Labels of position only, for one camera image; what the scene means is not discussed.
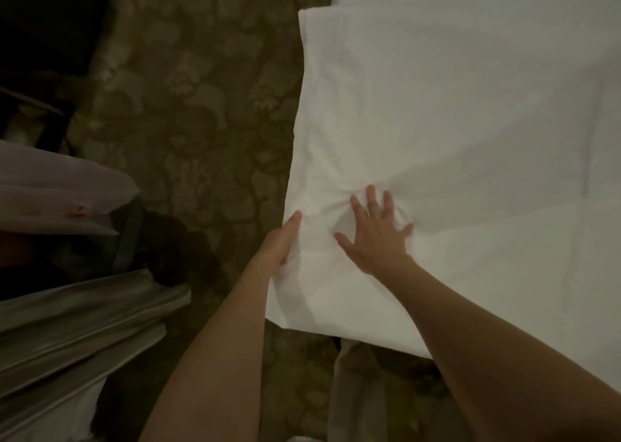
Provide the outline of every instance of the floor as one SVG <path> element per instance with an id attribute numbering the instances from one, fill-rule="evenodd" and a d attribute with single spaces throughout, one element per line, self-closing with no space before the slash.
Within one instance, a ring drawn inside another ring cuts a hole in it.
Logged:
<path id="1" fill-rule="evenodd" d="M 303 74 L 297 11 L 330 0 L 113 0 L 70 141 L 129 173 L 148 211 L 143 241 L 160 282 L 193 300 L 168 336 L 109 378 L 94 429 L 135 441 L 191 339 L 263 235 L 280 225 Z M 467 440 L 432 362 L 376 350 L 392 441 Z M 325 336 L 267 323 L 260 440 L 325 439 L 337 351 Z"/>

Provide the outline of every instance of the brown floor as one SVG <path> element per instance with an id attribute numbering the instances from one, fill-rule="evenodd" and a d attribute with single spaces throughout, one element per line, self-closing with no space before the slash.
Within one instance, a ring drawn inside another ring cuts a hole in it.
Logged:
<path id="1" fill-rule="evenodd" d="M 59 95 L 80 101 L 70 141 L 136 180 L 151 268 L 193 294 L 167 337 L 106 383 L 94 428 L 107 440 L 137 440 L 182 352 L 279 226 L 303 74 L 297 11 L 329 2 L 113 0 L 91 76 L 63 82 Z M 391 440 L 461 440 L 434 365 L 377 354 Z M 328 337 L 267 323 L 260 440 L 325 439 L 336 355 Z"/>

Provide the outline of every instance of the person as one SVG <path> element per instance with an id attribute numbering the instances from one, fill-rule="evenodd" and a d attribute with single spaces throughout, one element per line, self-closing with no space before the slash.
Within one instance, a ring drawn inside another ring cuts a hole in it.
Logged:
<path id="1" fill-rule="evenodd" d="M 621 395 L 534 337 L 438 281 L 406 252 L 389 192 L 380 207 L 355 195 L 355 239 L 336 241 L 415 322 L 477 438 L 490 441 L 621 440 Z M 267 235 L 237 285 L 183 355 L 141 442 L 254 441 L 270 278 L 288 255 L 301 212 Z"/>

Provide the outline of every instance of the person's right hand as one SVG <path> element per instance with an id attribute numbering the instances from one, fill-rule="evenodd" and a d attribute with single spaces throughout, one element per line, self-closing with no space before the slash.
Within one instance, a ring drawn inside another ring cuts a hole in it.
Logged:
<path id="1" fill-rule="evenodd" d="M 394 226 L 394 201 L 390 192 L 384 192 L 384 208 L 377 203 L 375 187 L 366 188 L 365 209 L 358 197 L 352 195 L 352 209 L 356 218 L 356 238 L 352 243 L 343 233 L 334 238 L 347 256 L 366 274 L 377 275 L 392 264 L 410 259 L 406 252 L 406 238 L 412 234 L 414 224 L 401 231 Z"/>

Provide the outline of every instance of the person's left hand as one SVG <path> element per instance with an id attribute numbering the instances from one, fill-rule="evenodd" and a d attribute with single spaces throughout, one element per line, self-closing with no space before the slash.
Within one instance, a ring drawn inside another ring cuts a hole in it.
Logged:
<path id="1" fill-rule="evenodd" d="M 264 261 L 273 274 L 276 273 L 279 265 L 286 264 L 291 242 L 298 234 L 301 222 L 302 212 L 298 210 L 282 228 L 270 231 L 265 236 L 255 258 Z"/>

